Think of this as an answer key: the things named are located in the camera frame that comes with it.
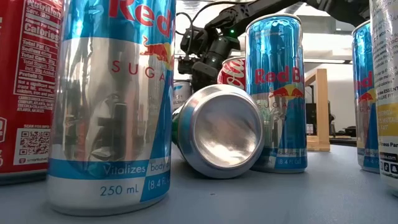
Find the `aluminum can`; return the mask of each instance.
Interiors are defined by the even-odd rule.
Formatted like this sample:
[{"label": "aluminum can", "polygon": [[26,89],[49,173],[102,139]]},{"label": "aluminum can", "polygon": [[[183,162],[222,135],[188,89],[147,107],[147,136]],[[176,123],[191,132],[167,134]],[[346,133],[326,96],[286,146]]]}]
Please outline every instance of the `aluminum can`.
[{"label": "aluminum can", "polygon": [[265,146],[254,170],[307,167],[302,28],[298,17],[273,14],[246,28],[246,91],[264,118]]},{"label": "aluminum can", "polygon": [[45,179],[62,1],[0,1],[0,184]]},{"label": "aluminum can", "polygon": [[175,4],[65,2],[47,177],[53,209],[113,215],[169,190]]},{"label": "aluminum can", "polygon": [[173,111],[181,107],[192,95],[189,80],[174,80],[173,87]]},{"label": "aluminum can", "polygon": [[236,86],[246,90],[246,59],[245,57],[233,57],[223,62],[217,83]]},{"label": "aluminum can", "polygon": [[353,68],[358,164],[363,170],[379,173],[370,21],[353,31]]},{"label": "aluminum can", "polygon": [[398,1],[370,1],[380,176],[398,196]]},{"label": "aluminum can", "polygon": [[258,107],[245,91],[215,84],[195,92],[174,112],[172,139],[195,170],[227,179],[249,170],[260,156],[261,122]]}]

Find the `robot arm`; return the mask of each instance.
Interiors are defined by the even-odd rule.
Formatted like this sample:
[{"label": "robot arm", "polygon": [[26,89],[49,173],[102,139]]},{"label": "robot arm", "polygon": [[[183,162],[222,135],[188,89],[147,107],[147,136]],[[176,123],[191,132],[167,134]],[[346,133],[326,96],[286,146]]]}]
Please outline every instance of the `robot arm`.
[{"label": "robot arm", "polygon": [[[192,87],[197,91],[216,83],[222,63],[232,49],[239,50],[238,36],[245,32],[246,26],[258,17],[279,12],[300,0],[257,0],[246,4],[228,7],[204,28],[188,29],[181,41],[181,49],[198,58],[178,58],[179,73],[192,74]],[[335,19],[358,26],[369,19],[367,0],[302,0],[308,5],[329,13]]]}]

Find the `qr code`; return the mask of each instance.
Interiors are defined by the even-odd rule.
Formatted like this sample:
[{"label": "qr code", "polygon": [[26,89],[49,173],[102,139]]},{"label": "qr code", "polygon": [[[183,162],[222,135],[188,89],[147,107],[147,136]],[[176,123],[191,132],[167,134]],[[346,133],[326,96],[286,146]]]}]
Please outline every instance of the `qr code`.
[{"label": "qr code", "polygon": [[49,153],[50,131],[23,131],[19,149],[20,155]]}]

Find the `wooden frame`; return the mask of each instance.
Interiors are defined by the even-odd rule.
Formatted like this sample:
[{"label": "wooden frame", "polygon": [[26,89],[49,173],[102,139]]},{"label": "wooden frame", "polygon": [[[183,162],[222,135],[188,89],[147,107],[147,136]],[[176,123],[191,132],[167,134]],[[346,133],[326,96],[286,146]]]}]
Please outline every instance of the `wooden frame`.
[{"label": "wooden frame", "polygon": [[308,151],[330,151],[329,141],[329,104],[328,74],[324,68],[316,69],[315,73],[305,78],[305,86],[316,83],[317,96],[317,136],[307,136]]}]

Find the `gray table surface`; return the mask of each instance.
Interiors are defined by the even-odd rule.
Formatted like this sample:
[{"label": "gray table surface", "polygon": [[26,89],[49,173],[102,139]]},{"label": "gray table surface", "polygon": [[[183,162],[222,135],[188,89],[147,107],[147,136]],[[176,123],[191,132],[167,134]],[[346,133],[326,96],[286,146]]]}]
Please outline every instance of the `gray table surface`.
[{"label": "gray table surface", "polygon": [[309,152],[303,174],[248,171],[230,180],[197,174],[173,148],[168,196],[152,207],[110,217],[70,217],[45,203],[45,182],[0,187],[0,224],[64,223],[398,223],[398,198],[378,174],[361,171],[356,148]]}]

